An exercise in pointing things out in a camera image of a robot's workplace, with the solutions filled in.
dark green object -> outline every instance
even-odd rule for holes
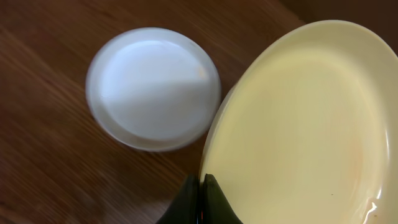
[[[189,175],[157,224],[197,224],[199,181]]]
[[[204,224],[242,224],[229,205],[217,180],[211,174],[205,176],[202,200]]]
[[[213,175],[206,174],[200,190],[189,175],[157,224],[242,224]]]

ceramic plate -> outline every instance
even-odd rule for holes
[[[223,102],[201,177],[243,223],[398,223],[397,84],[398,59],[370,30],[296,29]]]

round container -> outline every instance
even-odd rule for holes
[[[86,97],[101,127],[147,151],[183,147],[210,126],[220,80],[206,52],[167,29],[143,28],[110,40],[87,75]]]

brown table surface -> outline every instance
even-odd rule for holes
[[[91,59],[124,31],[172,29],[210,55],[224,97],[267,46],[304,24],[299,18],[350,19],[346,8],[302,2],[0,0],[0,223],[156,222],[183,178],[198,173],[206,134],[166,153],[116,142],[86,105]],[[398,39],[389,12],[370,24]]]

